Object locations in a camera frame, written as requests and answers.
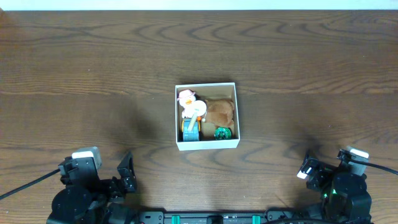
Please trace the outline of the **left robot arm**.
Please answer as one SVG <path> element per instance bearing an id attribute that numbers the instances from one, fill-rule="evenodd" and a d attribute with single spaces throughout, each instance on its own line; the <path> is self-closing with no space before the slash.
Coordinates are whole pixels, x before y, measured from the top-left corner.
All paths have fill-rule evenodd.
<path id="1" fill-rule="evenodd" d="M 136 192 L 133 156 L 129 152 L 117 166 L 120 177 L 101 180 L 102 166 L 97 147 L 84 147 L 58 165 L 65 188 L 52 200 L 47 223 L 120 223 L 139 222 L 137 210 L 122 203 Z"/>

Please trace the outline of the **green lattice ball toy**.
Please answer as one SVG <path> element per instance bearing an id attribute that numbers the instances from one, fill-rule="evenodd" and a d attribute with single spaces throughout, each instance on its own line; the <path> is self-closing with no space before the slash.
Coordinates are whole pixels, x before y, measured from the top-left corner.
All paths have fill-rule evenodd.
<path id="1" fill-rule="evenodd" d="M 215 129 L 214 136 L 216 140 L 229 140 L 232 138 L 232 132 L 229 128 L 218 127 Z"/>

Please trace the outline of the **brown plush bear toy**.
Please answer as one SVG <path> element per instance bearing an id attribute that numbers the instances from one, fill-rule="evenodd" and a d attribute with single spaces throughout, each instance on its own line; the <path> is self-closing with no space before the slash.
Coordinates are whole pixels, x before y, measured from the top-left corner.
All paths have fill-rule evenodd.
<path id="1" fill-rule="evenodd" d="M 231 100 L 205 100 L 205 103 L 207 106 L 206 123 L 224 128 L 228 128 L 234 124 L 234 103 Z"/>

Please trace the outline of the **white pink duck toy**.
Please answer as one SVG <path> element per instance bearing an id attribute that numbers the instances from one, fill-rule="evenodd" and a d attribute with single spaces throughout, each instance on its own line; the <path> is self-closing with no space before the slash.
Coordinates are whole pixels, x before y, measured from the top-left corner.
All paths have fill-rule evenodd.
<path id="1" fill-rule="evenodd" d="M 189 89 L 187 90 L 182 90 L 178 93 L 177 101 L 180 106 L 183 107 L 182 111 L 182 118 L 191 118 L 192 117 L 192 112 L 191 112 L 191 105 L 194 101 L 197 100 L 195 96 L 195 92 L 191 91 Z"/>

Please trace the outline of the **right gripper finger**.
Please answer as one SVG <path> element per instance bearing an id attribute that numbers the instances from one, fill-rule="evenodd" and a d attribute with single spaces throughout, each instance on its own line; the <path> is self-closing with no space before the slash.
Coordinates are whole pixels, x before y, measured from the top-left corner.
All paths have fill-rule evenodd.
<path id="1" fill-rule="evenodd" d="M 304 157 L 303 163 L 297 172 L 297 177 L 299 179 L 306 179 L 315 170 L 318 165 L 318 159 L 307 154 Z"/>
<path id="2" fill-rule="evenodd" d="M 337 158 L 341 162 L 343 162 L 343 161 L 348 162 L 348 161 L 351 160 L 351 153 L 349 151 L 345 150 L 345 149 L 340 149 L 340 151 L 339 151 L 339 153 L 337 155 Z"/>

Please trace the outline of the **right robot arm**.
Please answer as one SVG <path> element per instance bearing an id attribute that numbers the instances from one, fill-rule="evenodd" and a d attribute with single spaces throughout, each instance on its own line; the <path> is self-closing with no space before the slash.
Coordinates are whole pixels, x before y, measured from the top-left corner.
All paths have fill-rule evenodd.
<path id="1" fill-rule="evenodd" d="M 372 199 L 367 190 L 365 163 L 369 153 L 349 147 L 339 151 L 338 166 L 306 153 L 297 177 L 310 190 L 320 192 L 320 215 L 338 223 L 370 223 Z"/>

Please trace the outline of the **yellow grey toy truck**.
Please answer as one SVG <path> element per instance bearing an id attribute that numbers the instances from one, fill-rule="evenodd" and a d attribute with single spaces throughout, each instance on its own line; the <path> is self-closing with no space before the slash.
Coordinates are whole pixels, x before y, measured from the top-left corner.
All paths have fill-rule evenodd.
<path id="1" fill-rule="evenodd" d="M 200 122 L 195 121 L 192 130 L 189 130 L 188 127 L 190 122 L 191 122 L 190 118 L 184 118 L 182 120 L 181 130 L 182 130 L 183 142 L 193 142 L 200 140 L 200 131 L 201 131 Z"/>

